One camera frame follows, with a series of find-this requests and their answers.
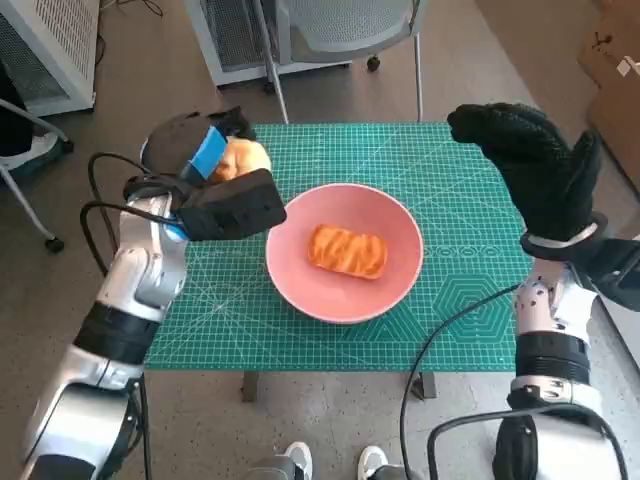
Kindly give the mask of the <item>left bare black robot hand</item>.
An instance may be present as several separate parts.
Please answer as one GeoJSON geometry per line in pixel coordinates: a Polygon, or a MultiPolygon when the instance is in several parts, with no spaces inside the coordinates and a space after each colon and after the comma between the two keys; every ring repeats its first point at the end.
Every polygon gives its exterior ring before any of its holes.
{"type": "Polygon", "coordinates": [[[157,126],[141,148],[149,170],[193,186],[223,181],[215,169],[233,139],[255,140],[256,133],[239,107],[213,113],[177,115],[157,126]]]}

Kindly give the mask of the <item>right black gloved robot hand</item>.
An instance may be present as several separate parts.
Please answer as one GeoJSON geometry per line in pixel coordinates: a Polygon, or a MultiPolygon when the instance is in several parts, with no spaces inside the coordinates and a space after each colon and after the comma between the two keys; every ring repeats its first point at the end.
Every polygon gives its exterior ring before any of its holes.
{"type": "Polygon", "coordinates": [[[524,104],[464,104],[447,116],[453,140],[478,146],[499,170],[527,231],[567,242],[591,223],[600,138],[569,146],[541,111],[524,104]]]}

